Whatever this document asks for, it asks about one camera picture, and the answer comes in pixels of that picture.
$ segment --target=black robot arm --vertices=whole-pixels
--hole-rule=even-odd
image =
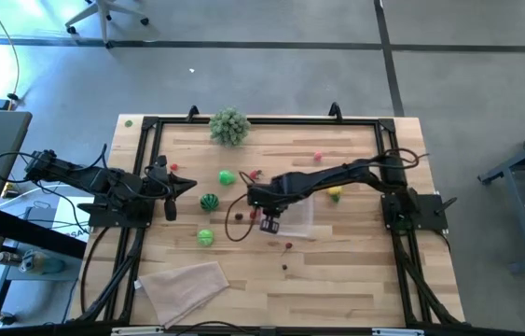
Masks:
[[[409,151],[414,156],[414,161],[404,166],[403,161],[408,160],[394,154],[398,151],[407,150],[391,149],[371,159],[359,159],[314,173],[290,172],[274,176],[269,184],[252,183],[247,188],[247,202],[262,209],[266,216],[263,222],[273,225],[262,225],[260,229],[272,233],[278,230],[274,218],[280,217],[289,204],[304,200],[315,191],[350,183],[364,183],[383,193],[393,193],[401,199],[401,204],[408,211],[413,211],[414,190],[407,188],[404,169],[417,166],[419,156]],[[384,180],[372,173],[370,167],[379,167]]]
[[[157,157],[152,166],[146,167],[146,177],[121,169],[109,169],[103,155],[101,158],[104,168],[94,164],[82,167],[57,159],[52,150],[35,151],[25,168],[26,179],[35,183],[62,182],[84,190],[96,196],[96,201],[79,204],[80,209],[91,215],[107,214],[125,219],[118,221],[121,223],[150,221],[151,204],[155,200],[165,200],[165,217],[175,220],[175,199],[196,185],[196,181],[167,174],[164,155]]]

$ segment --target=green ball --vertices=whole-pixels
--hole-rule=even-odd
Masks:
[[[198,232],[198,244],[202,246],[210,246],[214,241],[214,233],[210,230],[200,230]]]
[[[200,198],[200,207],[208,212],[218,207],[218,197],[214,194],[206,194]]]

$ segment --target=towel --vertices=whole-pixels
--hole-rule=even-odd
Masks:
[[[166,329],[228,287],[218,262],[138,277]]]

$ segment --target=wooden tabletop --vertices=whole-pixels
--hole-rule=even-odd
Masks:
[[[141,115],[121,115],[117,122],[108,164],[131,172],[140,135]],[[133,126],[126,127],[131,120]],[[400,147],[425,152],[420,121],[395,119]],[[153,134],[146,144],[144,163],[149,162]],[[313,153],[321,151],[321,162]],[[177,163],[182,177],[198,186],[177,201],[177,220],[164,218],[157,202],[152,226],[147,230],[140,262],[140,275],[166,271],[207,261],[218,261],[229,288],[192,312],[179,325],[221,320],[242,326],[280,327],[402,327],[403,310],[394,267],[390,234],[384,229],[380,194],[362,184],[344,187],[339,203],[321,191],[313,198],[314,221],[308,238],[287,238],[254,228],[242,242],[225,235],[224,218],[229,204],[243,195],[241,180],[218,183],[218,172],[263,171],[261,181],[289,171],[313,172],[376,154],[374,131],[365,126],[252,125],[244,145],[225,148],[210,140],[207,125],[165,125],[160,153],[169,164]],[[408,183],[419,193],[434,192],[428,158],[406,170]],[[211,214],[200,209],[199,198],[214,193],[220,199]],[[245,200],[232,211],[247,218]],[[237,223],[230,216],[232,236],[247,229],[248,220]],[[214,232],[214,244],[200,247],[198,230]],[[120,230],[111,229],[95,249],[86,279],[87,305],[109,280]],[[89,240],[90,248],[96,232]],[[293,248],[282,255],[286,242]],[[429,231],[418,232],[423,272],[427,283],[449,311],[463,320],[455,275],[447,246]],[[120,312],[125,292],[122,283],[117,300]],[[414,312],[420,316],[415,289]],[[76,292],[70,317],[79,315]],[[133,325],[157,325],[152,304],[142,289],[136,291],[131,313]]]

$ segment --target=watermelon toy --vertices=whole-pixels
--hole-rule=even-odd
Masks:
[[[218,207],[218,197],[214,194],[205,194],[200,198],[200,207],[208,212]]]

